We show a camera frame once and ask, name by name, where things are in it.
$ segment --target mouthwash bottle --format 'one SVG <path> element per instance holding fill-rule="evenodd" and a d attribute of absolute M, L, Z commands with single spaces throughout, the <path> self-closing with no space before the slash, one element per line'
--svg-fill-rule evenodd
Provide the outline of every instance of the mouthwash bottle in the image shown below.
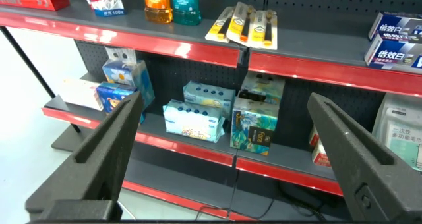
<path fill-rule="evenodd" d="M 186 25 L 200 23 L 200 11 L 198 0 L 173 0 L 174 22 Z"/>
<path fill-rule="evenodd" d="M 145 0 L 145 17 L 152 22 L 170 23 L 173 18 L 170 0 Z"/>

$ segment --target white floor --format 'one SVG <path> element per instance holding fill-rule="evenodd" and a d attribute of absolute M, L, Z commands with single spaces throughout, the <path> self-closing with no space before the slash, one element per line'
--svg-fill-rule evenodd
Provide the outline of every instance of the white floor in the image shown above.
<path fill-rule="evenodd" d="M 57 90 L 64 77 L 79 77 L 85 73 L 72 39 L 9 30 L 53 90 Z M 57 47 L 47 50 L 50 43 Z M 50 147 L 69 124 L 42 114 L 41 108 L 50 98 L 3 34 L 0 34 L 0 52 L 3 62 L 0 219 L 2 223 L 25 223 L 29 221 L 25 200 L 70 154 Z M 137 219 L 193 220 L 197 214 L 194 210 L 128 190 L 121 191 L 119 201 Z M 131 219 L 131 216 L 124 213 L 123 219 Z M 202 214 L 200 219 L 218 218 Z"/>

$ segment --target black shelf post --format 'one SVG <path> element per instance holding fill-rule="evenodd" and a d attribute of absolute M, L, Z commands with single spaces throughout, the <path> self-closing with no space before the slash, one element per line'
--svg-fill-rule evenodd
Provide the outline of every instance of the black shelf post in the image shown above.
<path fill-rule="evenodd" d="M 2 33 L 5 35 L 7 40 L 11 43 L 13 48 L 16 50 L 16 52 L 19 54 L 19 56 L 22 58 L 22 60 L 25 62 L 26 66 L 32 71 L 32 74 L 38 79 L 38 82 L 42 85 L 44 90 L 50 95 L 50 97 L 53 99 L 55 97 L 55 94 L 53 90 L 48 86 L 47 82 L 44 80 L 44 78 L 41 76 L 40 72 L 38 72 L 37 68 L 34 66 L 34 64 L 31 62 L 31 60 L 28 58 L 28 56 L 25 54 L 23 49 L 19 46 L 18 42 L 13 38 L 12 34 L 9 32 L 9 30 L 5 26 L 0 26 L 0 29 Z M 74 125 L 71 124 L 72 127 L 76 130 L 77 133 L 80 132 L 80 129 Z"/>

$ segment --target store shelf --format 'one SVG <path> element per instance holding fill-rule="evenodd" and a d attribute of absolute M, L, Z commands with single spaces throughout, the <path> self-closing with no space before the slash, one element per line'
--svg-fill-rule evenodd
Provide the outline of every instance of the store shelf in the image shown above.
<path fill-rule="evenodd" d="M 422 96 L 422 75 L 370 69 L 363 56 L 375 16 L 278 11 L 278 50 L 251 49 L 249 70 Z"/>
<path fill-rule="evenodd" d="M 244 213 L 255 218 L 264 215 L 268 210 L 266 215 L 259 218 L 265 221 L 318 221 L 314 215 L 307 216 L 310 214 L 308 210 L 298 208 L 287 201 L 282 196 L 280 187 L 290 196 L 305 201 L 314 207 L 324 204 L 320 212 L 328 221 L 351 219 L 344 199 L 341 197 L 322 194 L 324 198 L 320 200 L 293 184 L 245 172 L 239 174 L 231 208 L 237 213 Z"/>
<path fill-rule="evenodd" d="M 222 165 L 233 165 L 234 155 L 237 150 L 228 146 L 229 133 L 222 136 L 218 143 L 170 134 L 166 132 L 164 117 L 148 112 L 156 109 L 159 108 L 154 108 L 154 106 L 148 108 L 145 114 L 145 121 L 138 128 L 135 137 L 137 142 L 143 142 L 151 146 Z M 49 101 L 42 108 L 42 111 L 44 115 L 92 129 L 96 128 L 106 117 L 106 113 L 103 111 L 65 103 L 60 96 Z"/>
<path fill-rule="evenodd" d="M 332 169 L 315 165 L 305 150 L 279 144 L 271 145 L 268 156 L 239 150 L 236 168 L 342 196 Z"/>
<path fill-rule="evenodd" d="M 92 133 L 88 128 L 80 129 L 81 133 L 76 133 L 70 126 L 52 146 L 75 150 Z M 203 206 L 229 207 L 235 175 L 229 167 L 135 142 L 122 188 L 199 211 Z M 202 212 L 220 218 L 227 216 L 225 210 Z M 233 212 L 228 217 L 234 221 L 251 220 Z"/>
<path fill-rule="evenodd" d="M 59 11 L 0 5 L 0 24 L 227 67 L 236 67 L 245 49 L 205 40 L 215 19 L 198 26 L 155 24 L 145 19 L 142 0 L 123 0 L 127 14 L 114 17 L 96 16 L 86 0 L 70 2 Z"/>

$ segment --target red shelf edge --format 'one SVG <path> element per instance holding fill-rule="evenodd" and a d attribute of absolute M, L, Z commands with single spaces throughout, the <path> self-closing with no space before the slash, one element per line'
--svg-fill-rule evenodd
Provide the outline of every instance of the red shelf edge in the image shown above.
<path fill-rule="evenodd" d="M 250 159 L 238 157 L 236 169 L 343 196 L 343 192 L 336 181 L 266 165 Z"/>
<path fill-rule="evenodd" d="M 132 190 L 134 192 L 145 194 L 145 195 L 151 196 L 153 198 L 164 200 L 164 201 L 170 202 L 172 204 L 176 204 L 176 205 L 179 205 L 179 206 L 190 208 L 192 210 L 199 211 L 199 209 L 204 207 L 204 206 L 210 207 L 209 209 L 204 208 L 201 212 L 206 213 L 208 215 L 213 215 L 213 216 L 216 216 L 216 217 L 219 217 L 219 218 L 222 218 L 222 219 L 225 219 L 227 217 L 227 211 L 226 210 L 212 209 L 212 208 L 215 208 L 215 207 L 207 205 L 207 204 L 203 204 L 203 203 L 200 203 L 200 202 L 196 202 L 196 201 L 193 201 L 193 200 L 189 200 L 189 199 L 186 199 L 186 198 L 182 198 L 180 196 L 176 196 L 176 195 L 173 195 L 173 194 L 169 194 L 167 192 L 162 192 L 162 191 L 159 191 L 159 190 L 156 190 L 156 189 L 153 189 L 153 188 L 142 186 L 140 184 L 133 183 L 133 182 L 130 182 L 130 181 L 123 181 L 122 188 L 126 188 L 127 190 Z M 245 217 L 241 214 L 233 213 L 233 212 L 231 212 L 229 214 L 229 219 L 232 220 L 232 221 L 246 221 L 246 220 L 252 221 L 252 220 L 255 220 L 255 219 L 251 219 L 251 218 Z"/>
<path fill-rule="evenodd" d="M 61 119 L 86 128 L 95 129 L 100 124 L 99 121 L 84 118 L 78 115 L 73 115 L 72 113 L 61 111 L 58 109 L 50 109 L 43 107 L 42 111 L 43 114 L 46 116 Z M 137 142 L 142 142 L 151 146 L 171 150 L 173 152 L 189 155 L 199 159 L 204 159 L 221 165 L 227 165 L 229 167 L 233 165 L 234 157 L 232 155 L 221 154 L 218 152 L 207 150 L 205 148 L 199 148 L 197 146 L 184 144 L 182 142 L 166 140 L 149 134 L 144 134 L 139 131 L 136 133 L 135 140 Z"/>
<path fill-rule="evenodd" d="M 47 18 L 24 16 L 22 14 L 0 12 L 0 23 L 2 26 L 37 30 L 76 40 L 117 47 L 129 47 L 140 51 L 226 67 L 237 67 L 240 54 L 240 49 L 207 45 L 204 43 L 184 42 L 181 40 L 122 32 Z"/>
<path fill-rule="evenodd" d="M 249 70 L 341 86 L 422 96 L 422 75 L 251 52 Z"/>

